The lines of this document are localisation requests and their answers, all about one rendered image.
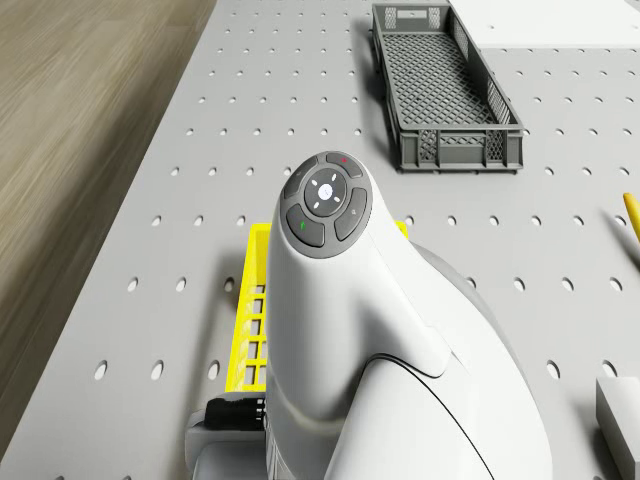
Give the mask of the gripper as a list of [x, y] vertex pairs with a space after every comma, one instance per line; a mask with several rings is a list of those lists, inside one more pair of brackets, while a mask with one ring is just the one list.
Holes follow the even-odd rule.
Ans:
[[185, 430], [190, 480], [267, 480], [266, 395], [226, 392], [194, 412]]

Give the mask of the banana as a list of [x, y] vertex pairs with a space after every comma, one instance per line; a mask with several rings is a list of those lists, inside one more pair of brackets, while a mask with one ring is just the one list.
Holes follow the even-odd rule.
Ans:
[[623, 201], [636, 238], [636, 246], [632, 248], [634, 262], [640, 267], [640, 200], [632, 193], [625, 192]]

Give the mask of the yellow basket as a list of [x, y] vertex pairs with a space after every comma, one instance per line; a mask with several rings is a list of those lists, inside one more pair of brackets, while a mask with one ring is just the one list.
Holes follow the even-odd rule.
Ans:
[[226, 375], [226, 392], [264, 392], [266, 340], [266, 265], [271, 225], [250, 228]]

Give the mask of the grey cube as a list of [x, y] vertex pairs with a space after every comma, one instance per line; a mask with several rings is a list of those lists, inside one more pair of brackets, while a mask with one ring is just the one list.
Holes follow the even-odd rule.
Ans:
[[640, 379], [599, 377], [596, 418], [622, 480], [640, 480]]

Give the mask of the dark grey basket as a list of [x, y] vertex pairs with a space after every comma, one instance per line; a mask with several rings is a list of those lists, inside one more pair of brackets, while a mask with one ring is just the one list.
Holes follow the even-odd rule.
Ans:
[[455, 8], [377, 3], [372, 17], [399, 169], [521, 169], [522, 122]]

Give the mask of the white board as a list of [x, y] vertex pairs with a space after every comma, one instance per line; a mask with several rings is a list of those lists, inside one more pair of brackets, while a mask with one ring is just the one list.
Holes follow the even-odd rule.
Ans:
[[640, 0], [450, 0], [481, 47], [640, 47]]

